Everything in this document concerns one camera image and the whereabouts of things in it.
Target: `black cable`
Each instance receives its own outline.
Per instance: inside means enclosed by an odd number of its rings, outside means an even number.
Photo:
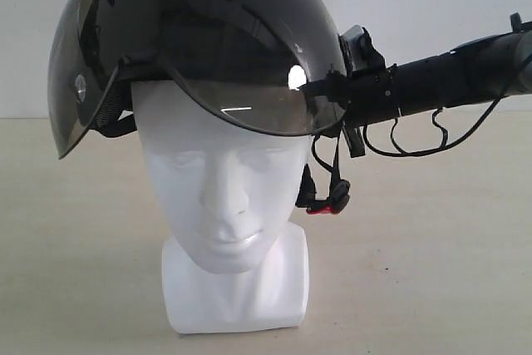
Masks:
[[[436,147],[436,148],[433,148],[433,149],[429,149],[429,150],[421,150],[421,151],[414,151],[414,152],[408,152],[408,151],[403,150],[396,143],[395,139],[393,138],[393,131],[395,130],[395,128],[396,128],[396,126],[398,124],[398,119],[397,118],[395,119],[395,124],[392,127],[391,139],[392,139],[393,145],[399,151],[398,153],[391,153],[391,152],[388,152],[388,151],[379,150],[379,149],[374,147],[369,142],[369,140],[367,138],[367,126],[368,126],[368,122],[367,121],[366,121],[366,124],[364,124],[363,130],[362,130],[362,138],[364,140],[364,143],[374,153],[377,153],[379,155],[383,155],[385,157],[394,157],[394,158],[424,157],[424,156],[427,156],[427,155],[433,155],[433,154],[436,154],[436,153],[440,153],[442,151],[453,149],[453,148],[457,147],[458,145],[462,144],[467,139],[469,139],[471,137],[471,135],[473,135],[480,128],[480,126],[484,123],[486,118],[497,107],[497,105],[505,98],[506,92],[508,92],[508,90],[510,89],[512,83],[514,83],[514,81],[519,77],[519,74],[530,63],[532,63],[532,54],[528,55],[526,57],[526,59],[520,64],[519,68],[517,68],[516,72],[509,79],[508,83],[505,86],[503,86],[503,90],[501,91],[501,93],[495,98],[495,100],[490,104],[490,106],[486,109],[486,111],[484,111],[484,114],[482,114],[482,116],[479,118],[479,120],[462,137],[460,137],[456,141],[453,141],[449,145],[447,145],[447,141],[448,141],[448,137],[449,137],[449,134],[448,134],[447,130],[443,126],[438,124],[438,122],[436,121],[436,117],[438,116],[438,114],[441,113],[441,109],[438,109],[437,111],[434,112],[434,114],[432,114],[432,123],[436,127],[440,128],[441,131],[443,132],[443,139],[442,139],[441,145],[439,147]]]

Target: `helmet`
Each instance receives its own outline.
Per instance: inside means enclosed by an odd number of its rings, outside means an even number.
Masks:
[[[346,68],[321,0],[68,0],[50,55],[50,122],[63,158],[89,130],[135,130],[134,112],[121,118],[133,81],[173,80],[237,126],[318,135],[346,107],[302,84]]]

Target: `white backdrop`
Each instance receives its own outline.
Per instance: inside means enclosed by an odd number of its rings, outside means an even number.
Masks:
[[[47,116],[47,61],[66,0],[0,0],[0,117]],[[388,64],[445,52],[532,19],[532,0],[324,0],[338,30],[368,28]],[[503,109],[532,109],[532,96]]]

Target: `black tube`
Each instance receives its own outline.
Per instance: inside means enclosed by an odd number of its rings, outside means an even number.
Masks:
[[[356,73],[350,82],[346,126],[356,128],[438,108],[497,98],[532,53],[532,32],[488,38],[399,67]],[[506,96],[532,94],[532,65]]]

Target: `mannequin face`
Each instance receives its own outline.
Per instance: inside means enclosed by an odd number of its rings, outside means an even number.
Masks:
[[[147,169],[177,241],[213,274],[258,266],[293,212],[311,138],[233,126],[172,81],[131,92]]]

